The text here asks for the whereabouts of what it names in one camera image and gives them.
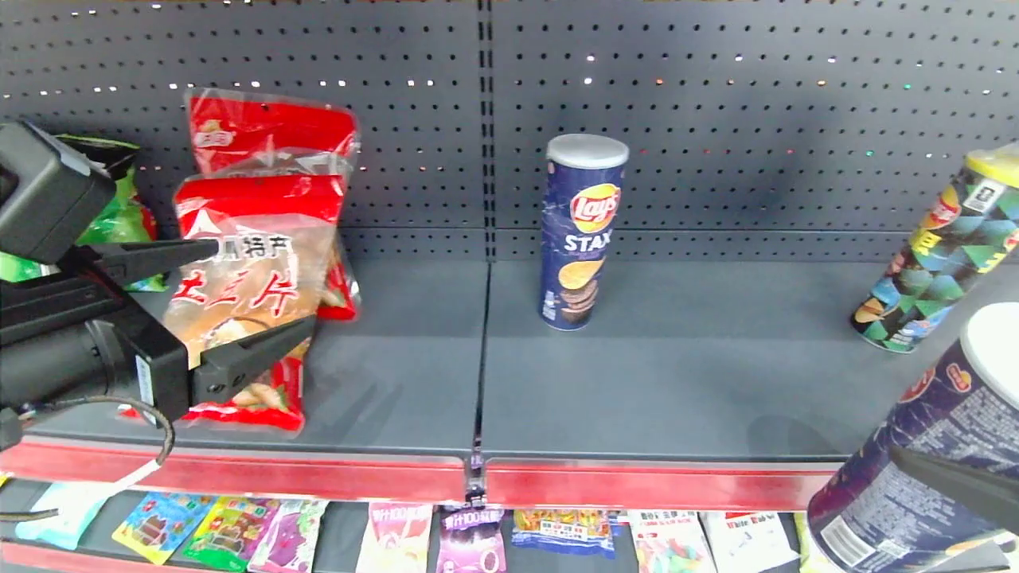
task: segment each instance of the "pegboard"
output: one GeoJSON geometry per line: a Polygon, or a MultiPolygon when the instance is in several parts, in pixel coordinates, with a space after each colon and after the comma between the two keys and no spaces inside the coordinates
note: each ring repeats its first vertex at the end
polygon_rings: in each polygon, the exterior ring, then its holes
{"type": "Polygon", "coordinates": [[[143,146],[140,190],[167,223],[195,172],[189,86],[345,105],[363,149],[344,226],[481,227],[477,54],[466,2],[4,0],[0,121],[143,146]]]}
{"type": "Polygon", "coordinates": [[[808,231],[908,231],[966,151],[1019,137],[1015,2],[492,10],[499,228],[538,226],[561,133],[630,145],[618,228],[808,231]]]}

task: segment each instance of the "logo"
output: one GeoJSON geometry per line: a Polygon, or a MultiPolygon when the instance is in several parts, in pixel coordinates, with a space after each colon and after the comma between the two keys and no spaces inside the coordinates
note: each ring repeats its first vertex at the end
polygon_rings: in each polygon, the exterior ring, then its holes
{"type": "Polygon", "coordinates": [[[949,367],[945,369],[945,373],[949,375],[952,385],[957,390],[965,393],[973,389],[973,376],[955,362],[949,364],[949,367]]]}
{"type": "Polygon", "coordinates": [[[581,232],[598,232],[608,226],[620,208],[620,188],[601,184],[582,190],[570,202],[570,216],[581,232]]]}
{"type": "Polygon", "coordinates": [[[195,147],[222,147],[233,143],[233,132],[224,132],[218,119],[209,119],[199,127],[192,142],[195,147]]]}
{"type": "Polygon", "coordinates": [[[923,393],[927,392],[927,387],[930,386],[930,382],[934,381],[934,372],[933,368],[927,368],[923,375],[920,376],[920,379],[915,384],[909,386],[906,394],[902,395],[902,398],[899,399],[899,404],[913,402],[923,396],[923,393]]]}
{"type": "Polygon", "coordinates": [[[1016,247],[1019,247],[1019,229],[1016,229],[1012,235],[1005,238],[1005,250],[1007,252],[1011,253],[1016,247]]]}
{"type": "Polygon", "coordinates": [[[960,213],[962,213],[962,207],[959,206],[959,195],[956,193],[955,187],[949,185],[949,187],[945,188],[942,196],[937,198],[937,203],[930,208],[930,211],[920,221],[920,226],[923,228],[942,228],[959,218],[960,213]]]}

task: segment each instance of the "can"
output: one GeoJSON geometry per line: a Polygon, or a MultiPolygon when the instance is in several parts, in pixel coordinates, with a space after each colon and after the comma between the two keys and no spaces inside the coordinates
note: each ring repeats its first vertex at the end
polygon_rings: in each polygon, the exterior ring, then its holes
{"type": "Polygon", "coordinates": [[[962,336],[810,500],[821,552],[852,573],[925,571],[1001,529],[891,462],[892,445],[1019,478],[1019,303],[977,311],[962,336]]]}
{"type": "Polygon", "coordinates": [[[974,151],[853,313],[864,340],[909,353],[1019,245],[1019,144],[974,151]]]}
{"type": "Polygon", "coordinates": [[[577,330],[591,319],[629,157],[626,144],[601,136],[548,142],[538,313],[553,328],[577,330]]]}

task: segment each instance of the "stax text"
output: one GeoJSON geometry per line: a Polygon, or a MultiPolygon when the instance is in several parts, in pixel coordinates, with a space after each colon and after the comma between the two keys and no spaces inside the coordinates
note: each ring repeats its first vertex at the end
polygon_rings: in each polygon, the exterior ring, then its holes
{"type": "Polygon", "coordinates": [[[576,235],[568,235],[566,249],[567,251],[589,253],[591,251],[600,251],[607,247],[611,242],[611,230],[606,230],[605,232],[595,235],[594,237],[577,237],[576,235]]]}

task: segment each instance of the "white can lid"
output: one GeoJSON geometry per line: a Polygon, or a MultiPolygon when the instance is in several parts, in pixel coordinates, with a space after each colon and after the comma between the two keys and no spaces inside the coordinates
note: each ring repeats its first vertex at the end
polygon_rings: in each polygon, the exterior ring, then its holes
{"type": "Polygon", "coordinates": [[[627,144],[589,134],[567,134],[548,142],[548,159],[577,169],[619,167],[630,158],[627,144]]]}
{"type": "Polygon", "coordinates": [[[962,348],[983,381],[1019,408],[1019,303],[978,310],[963,327],[962,348]]]}

